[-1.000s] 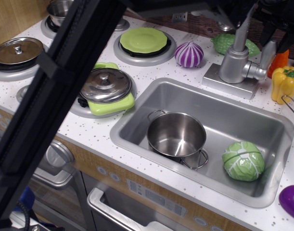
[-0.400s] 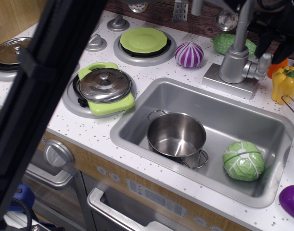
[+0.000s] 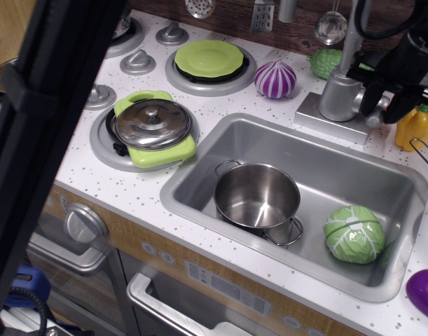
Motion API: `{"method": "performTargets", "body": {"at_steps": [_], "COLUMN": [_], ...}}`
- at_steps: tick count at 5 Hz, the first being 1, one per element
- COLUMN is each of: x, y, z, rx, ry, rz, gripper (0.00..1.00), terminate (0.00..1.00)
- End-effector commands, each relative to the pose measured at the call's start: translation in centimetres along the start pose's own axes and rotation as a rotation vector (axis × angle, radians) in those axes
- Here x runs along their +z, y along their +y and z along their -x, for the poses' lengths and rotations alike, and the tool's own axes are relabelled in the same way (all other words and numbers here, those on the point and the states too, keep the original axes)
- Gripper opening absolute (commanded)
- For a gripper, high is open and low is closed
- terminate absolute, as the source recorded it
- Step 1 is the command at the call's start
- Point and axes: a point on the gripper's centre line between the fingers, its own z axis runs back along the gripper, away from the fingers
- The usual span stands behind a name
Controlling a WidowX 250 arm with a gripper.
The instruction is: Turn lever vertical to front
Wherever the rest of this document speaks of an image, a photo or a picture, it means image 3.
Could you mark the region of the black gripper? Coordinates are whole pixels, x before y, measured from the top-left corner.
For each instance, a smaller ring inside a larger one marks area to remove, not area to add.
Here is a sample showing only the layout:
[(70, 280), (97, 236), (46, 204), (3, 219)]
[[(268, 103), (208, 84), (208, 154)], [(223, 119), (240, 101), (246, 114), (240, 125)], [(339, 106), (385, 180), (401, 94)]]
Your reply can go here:
[[(428, 1), (416, 1), (410, 17), (400, 25), (385, 31), (367, 32), (361, 25), (366, 5), (358, 1), (354, 23), (360, 36), (380, 40), (405, 32), (399, 44), (388, 52), (356, 52), (347, 76), (368, 86), (359, 112), (367, 116), (385, 90), (402, 86), (420, 86), (428, 74)], [(384, 123), (397, 123), (420, 104), (423, 89), (391, 90), (394, 96), (386, 108)]]

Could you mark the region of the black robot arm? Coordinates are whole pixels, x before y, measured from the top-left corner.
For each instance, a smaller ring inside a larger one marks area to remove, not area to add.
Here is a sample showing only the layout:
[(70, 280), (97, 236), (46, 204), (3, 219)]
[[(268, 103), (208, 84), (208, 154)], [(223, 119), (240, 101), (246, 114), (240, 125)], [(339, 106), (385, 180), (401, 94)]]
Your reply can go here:
[[(215, 99), (216, 115), (199, 116), (195, 157), (170, 173), (138, 176), (103, 165), (77, 144), (89, 140), (83, 101), (102, 66), (121, 2), (97, 12), (80, 1), (34, 12), (0, 112), (0, 247), (8, 274), (0, 278), (0, 309), (51, 188), (87, 199), (108, 219), (109, 242), (157, 265), (140, 248), (151, 236), (178, 260), (192, 260), (279, 310), (285, 299), (361, 320), (400, 314), (407, 281), (428, 269), (428, 177), (390, 161), (294, 130), (290, 103), (259, 99), (250, 90)], [(301, 185), (308, 235), (284, 249), (217, 219), (214, 166), (230, 154), (285, 167)], [(370, 265), (338, 262), (322, 222), (344, 203), (360, 203), (394, 229), (392, 243)]]

